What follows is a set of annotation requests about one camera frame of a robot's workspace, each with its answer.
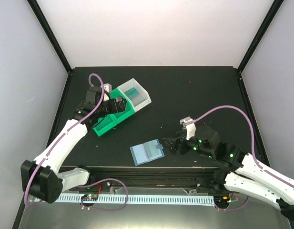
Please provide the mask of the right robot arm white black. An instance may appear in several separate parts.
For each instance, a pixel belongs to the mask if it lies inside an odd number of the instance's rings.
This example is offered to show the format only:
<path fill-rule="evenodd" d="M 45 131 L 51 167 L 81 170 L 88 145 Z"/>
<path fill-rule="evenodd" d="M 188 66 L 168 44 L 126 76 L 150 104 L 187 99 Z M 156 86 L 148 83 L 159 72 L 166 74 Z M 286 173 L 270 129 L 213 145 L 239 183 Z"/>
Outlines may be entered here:
<path fill-rule="evenodd" d="M 195 152 L 217 163 L 207 188 L 243 193 L 278 209 L 294 221 L 294 179 L 291 179 L 245 153 L 233 144 L 221 141 L 209 126 L 190 124 L 176 137 L 163 140 L 172 154 Z"/>

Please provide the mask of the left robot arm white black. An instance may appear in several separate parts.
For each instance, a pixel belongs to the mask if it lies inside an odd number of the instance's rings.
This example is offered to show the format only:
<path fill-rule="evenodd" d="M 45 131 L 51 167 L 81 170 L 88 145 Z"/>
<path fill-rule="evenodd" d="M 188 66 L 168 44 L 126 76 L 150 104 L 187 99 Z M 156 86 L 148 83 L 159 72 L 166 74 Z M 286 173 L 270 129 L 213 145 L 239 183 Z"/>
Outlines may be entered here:
<path fill-rule="evenodd" d="M 85 100 L 79 103 L 53 142 L 33 161 L 22 163 L 20 172 L 25 205 L 28 205 L 29 196 L 53 203 L 71 188 L 82 186 L 85 190 L 92 190 L 96 187 L 96 177 L 84 167 L 67 172 L 59 170 L 71 150 L 99 118 L 125 111 L 127 100 L 122 96 L 111 98 L 111 91 L 109 84 L 89 88 Z"/>

